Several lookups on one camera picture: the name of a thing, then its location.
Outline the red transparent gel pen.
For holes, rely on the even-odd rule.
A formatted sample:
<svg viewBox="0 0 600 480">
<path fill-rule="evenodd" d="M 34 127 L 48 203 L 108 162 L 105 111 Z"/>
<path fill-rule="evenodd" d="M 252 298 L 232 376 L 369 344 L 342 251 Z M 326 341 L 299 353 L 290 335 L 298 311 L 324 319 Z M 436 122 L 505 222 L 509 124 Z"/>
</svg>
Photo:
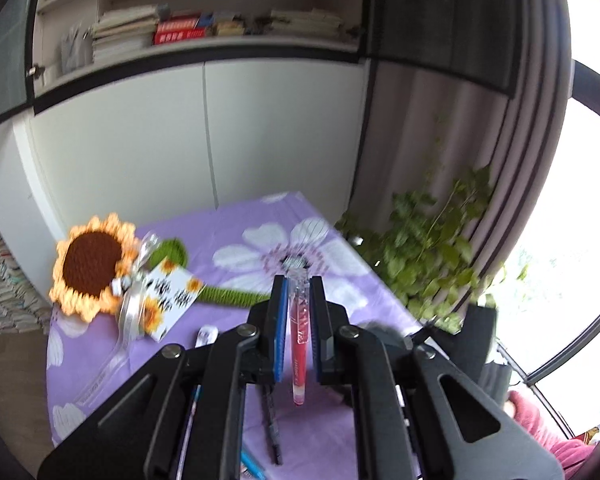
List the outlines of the red transparent gel pen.
<svg viewBox="0 0 600 480">
<path fill-rule="evenodd" d="M 292 399 L 296 406 L 305 401 L 306 359 L 309 348 L 309 274 L 296 268 L 288 275 Z"/>
</svg>

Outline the white correction tape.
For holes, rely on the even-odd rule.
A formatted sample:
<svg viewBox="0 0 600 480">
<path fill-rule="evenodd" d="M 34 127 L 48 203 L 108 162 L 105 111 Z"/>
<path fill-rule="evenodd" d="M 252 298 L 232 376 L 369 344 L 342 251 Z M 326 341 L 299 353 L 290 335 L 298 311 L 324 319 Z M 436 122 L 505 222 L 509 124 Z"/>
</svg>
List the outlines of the white correction tape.
<svg viewBox="0 0 600 480">
<path fill-rule="evenodd" d="M 219 336 L 219 329 L 213 325 L 203 325 L 199 328 L 195 347 L 200 348 L 207 346 L 208 344 L 214 344 Z"/>
</svg>

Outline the black pen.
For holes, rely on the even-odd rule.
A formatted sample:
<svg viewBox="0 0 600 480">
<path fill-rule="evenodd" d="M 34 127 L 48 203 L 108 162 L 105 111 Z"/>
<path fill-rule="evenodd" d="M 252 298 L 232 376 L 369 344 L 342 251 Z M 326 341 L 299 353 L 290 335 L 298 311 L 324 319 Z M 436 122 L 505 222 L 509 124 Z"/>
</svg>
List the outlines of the black pen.
<svg viewBox="0 0 600 480">
<path fill-rule="evenodd" d="M 273 398 L 273 387 L 270 385 L 261 385 L 260 389 L 268 445 L 271 449 L 274 464 L 276 466 L 281 466 L 283 464 L 283 450 L 281 449 L 279 439 L 279 429 L 277 425 L 275 402 Z"/>
</svg>

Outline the blue pen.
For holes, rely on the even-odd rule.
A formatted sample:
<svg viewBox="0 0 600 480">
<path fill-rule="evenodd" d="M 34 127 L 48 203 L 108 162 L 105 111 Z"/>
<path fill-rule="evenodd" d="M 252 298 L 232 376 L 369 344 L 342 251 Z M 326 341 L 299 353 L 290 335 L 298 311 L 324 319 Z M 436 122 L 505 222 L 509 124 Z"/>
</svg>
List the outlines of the blue pen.
<svg viewBox="0 0 600 480">
<path fill-rule="evenodd" d="M 264 468 L 259 464 L 251 452 L 246 448 L 242 448 L 240 453 L 240 460 L 242 468 L 252 479 L 266 480 L 267 475 L 265 474 Z"/>
</svg>

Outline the grey clay pen holder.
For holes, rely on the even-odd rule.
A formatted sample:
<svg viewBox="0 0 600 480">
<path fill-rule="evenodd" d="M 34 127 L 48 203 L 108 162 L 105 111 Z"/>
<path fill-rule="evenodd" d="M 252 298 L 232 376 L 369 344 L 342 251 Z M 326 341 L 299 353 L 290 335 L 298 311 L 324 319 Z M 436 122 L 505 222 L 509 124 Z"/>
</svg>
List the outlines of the grey clay pen holder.
<svg viewBox="0 0 600 480">
<path fill-rule="evenodd" d="M 366 322 L 361 324 L 361 327 L 374 334 L 388 353 L 411 353 L 414 350 L 413 339 L 403 330 L 378 322 Z"/>
</svg>

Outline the purple floral tablecloth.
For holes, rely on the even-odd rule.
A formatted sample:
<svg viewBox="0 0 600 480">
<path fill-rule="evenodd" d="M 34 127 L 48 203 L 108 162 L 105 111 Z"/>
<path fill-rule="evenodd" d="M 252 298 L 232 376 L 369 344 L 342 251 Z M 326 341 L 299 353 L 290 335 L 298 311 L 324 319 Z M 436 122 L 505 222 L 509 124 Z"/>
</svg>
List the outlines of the purple floral tablecloth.
<svg viewBox="0 0 600 480">
<path fill-rule="evenodd" d="M 304 262 L 321 276 L 326 298 L 347 309 L 351 323 L 376 322 L 409 335 L 418 323 L 370 270 L 362 258 L 299 192 L 265 196 L 251 202 L 197 211 L 149 224 L 153 232 L 177 237 L 187 248 L 188 269 L 207 285 L 267 294 L 277 274 Z M 88 415 L 160 349 L 142 338 L 128 361 L 110 377 L 91 404 L 79 404 L 114 349 L 114 316 L 100 314 L 84 323 L 53 311 L 47 344 L 47 403 L 51 439 L 61 443 Z M 307 378 L 305 402 L 292 402 L 291 378 L 275 387 L 274 402 L 283 464 L 268 452 L 260 391 L 251 387 L 245 401 L 243 440 L 271 479 L 354 479 L 357 476 L 353 414 L 332 390 Z"/>
</svg>

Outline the sunflower gift card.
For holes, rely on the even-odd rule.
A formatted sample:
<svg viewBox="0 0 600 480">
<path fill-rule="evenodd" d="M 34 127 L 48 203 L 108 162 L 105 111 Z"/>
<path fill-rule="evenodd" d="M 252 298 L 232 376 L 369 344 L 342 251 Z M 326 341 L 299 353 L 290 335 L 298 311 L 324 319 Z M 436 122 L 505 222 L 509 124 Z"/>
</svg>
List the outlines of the sunflower gift card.
<svg viewBox="0 0 600 480">
<path fill-rule="evenodd" d="M 164 258 L 143 282 L 142 327 L 160 342 L 191 308 L 204 284 L 188 270 Z"/>
</svg>

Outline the green potted plant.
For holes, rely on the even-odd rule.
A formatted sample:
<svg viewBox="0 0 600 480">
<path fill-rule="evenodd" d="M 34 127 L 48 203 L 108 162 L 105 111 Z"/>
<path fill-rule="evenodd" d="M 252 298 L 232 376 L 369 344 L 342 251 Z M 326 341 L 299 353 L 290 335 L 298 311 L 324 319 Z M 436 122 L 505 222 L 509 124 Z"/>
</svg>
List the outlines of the green potted plant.
<svg viewBox="0 0 600 480">
<path fill-rule="evenodd" d="M 336 228 L 361 239 L 355 250 L 416 320 L 453 333 L 529 220 L 542 143 L 532 122 L 506 116 L 490 162 L 465 170 L 435 197 L 429 186 L 446 144 L 434 132 L 403 139 L 371 115 L 352 202 Z"/>
</svg>

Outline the white satin ribbon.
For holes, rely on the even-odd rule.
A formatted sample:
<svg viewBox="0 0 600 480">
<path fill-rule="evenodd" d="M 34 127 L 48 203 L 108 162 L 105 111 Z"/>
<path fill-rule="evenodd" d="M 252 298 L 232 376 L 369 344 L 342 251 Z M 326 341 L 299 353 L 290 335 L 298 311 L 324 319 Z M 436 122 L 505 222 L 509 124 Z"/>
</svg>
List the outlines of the white satin ribbon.
<svg viewBox="0 0 600 480">
<path fill-rule="evenodd" d="M 112 282 L 114 292 L 123 292 L 117 313 L 117 340 L 106 362 L 75 399 L 79 406 L 87 406 L 97 399 L 101 389 L 128 362 L 132 343 L 144 335 L 142 302 L 147 292 L 148 262 L 160 243 L 158 235 L 147 233 L 137 245 L 138 254 L 130 271 Z"/>
</svg>

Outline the crochet sunflower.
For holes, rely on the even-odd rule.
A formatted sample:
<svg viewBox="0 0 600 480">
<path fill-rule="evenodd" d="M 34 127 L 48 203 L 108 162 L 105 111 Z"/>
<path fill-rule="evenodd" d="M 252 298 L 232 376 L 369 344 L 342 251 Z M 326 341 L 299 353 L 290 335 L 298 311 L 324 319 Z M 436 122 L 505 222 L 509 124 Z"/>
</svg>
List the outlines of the crochet sunflower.
<svg viewBox="0 0 600 480">
<path fill-rule="evenodd" d="M 99 313 L 117 314 L 122 299 L 114 294 L 112 282 L 130 275 L 132 265 L 139 263 L 139 251 L 135 224 L 121 221 L 115 212 L 106 219 L 94 216 L 86 224 L 73 226 L 68 238 L 56 245 L 57 258 L 48 292 L 51 302 L 65 315 L 76 315 L 86 323 Z M 160 240 L 149 256 L 149 268 L 152 270 L 165 258 L 186 266 L 188 252 L 179 238 Z M 198 296 L 202 304 L 243 309 L 268 297 L 211 285 L 201 286 Z"/>
</svg>

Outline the white bookshelf cabinet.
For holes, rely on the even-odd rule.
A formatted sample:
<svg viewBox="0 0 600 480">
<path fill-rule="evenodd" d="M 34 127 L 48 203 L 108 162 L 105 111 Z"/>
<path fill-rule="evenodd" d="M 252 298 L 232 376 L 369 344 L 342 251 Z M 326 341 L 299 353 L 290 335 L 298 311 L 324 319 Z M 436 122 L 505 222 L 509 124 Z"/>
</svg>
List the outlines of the white bookshelf cabinet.
<svg viewBox="0 0 600 480">
<path fill-rule="evenodd" d="M 140 226 L 287 191 L 329 220 L 349 203 L 366 96 L 355 47 L 251 36 L 126 54 L 0 124 L 0 234 L 28 272 L 74 224 Z"/>
</svg>

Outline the stack of paper books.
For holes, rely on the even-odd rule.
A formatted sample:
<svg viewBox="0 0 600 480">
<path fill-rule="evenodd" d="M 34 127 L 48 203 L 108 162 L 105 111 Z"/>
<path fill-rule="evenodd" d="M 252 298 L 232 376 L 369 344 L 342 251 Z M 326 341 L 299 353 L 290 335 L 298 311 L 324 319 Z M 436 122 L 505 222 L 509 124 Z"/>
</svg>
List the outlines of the stack of paper books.
<svg viewBox="0 0 600 480">
<path fill-rule="evenodd" d="M 50 305 L 36 292 L 0 234 L 0 335 L 48 333 Z"/>
</svg>

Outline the red book on shelf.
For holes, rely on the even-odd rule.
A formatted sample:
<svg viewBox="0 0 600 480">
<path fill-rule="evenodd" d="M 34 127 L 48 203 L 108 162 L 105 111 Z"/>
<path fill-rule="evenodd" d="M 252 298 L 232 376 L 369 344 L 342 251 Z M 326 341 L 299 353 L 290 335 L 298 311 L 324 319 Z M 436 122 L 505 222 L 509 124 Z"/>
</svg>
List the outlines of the red book on shelf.
<svg viewBox="0 0 600 480">
<path fill-rule="evenodd" d="M 203 13 L 180 18 L 171 18 L 158 24 L 153 44 L 173 44 L 193 39 L 200 39 L 211 34 L 213 14 Z"/>
</svg>

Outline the glass cabinet door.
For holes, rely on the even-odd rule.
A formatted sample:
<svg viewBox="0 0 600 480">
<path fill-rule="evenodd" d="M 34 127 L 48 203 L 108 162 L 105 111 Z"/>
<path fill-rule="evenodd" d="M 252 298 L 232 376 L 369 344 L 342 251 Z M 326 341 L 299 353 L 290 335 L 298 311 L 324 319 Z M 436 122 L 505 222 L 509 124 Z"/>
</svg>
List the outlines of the glass cabinet door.
<svg viewBox="0 0 600 480">
<path fill-rule="evenodd" d="M 0 10 L 0 124 L 33 104 L 33 29 L 37 0 L 7 0 Z"/>
</svg>

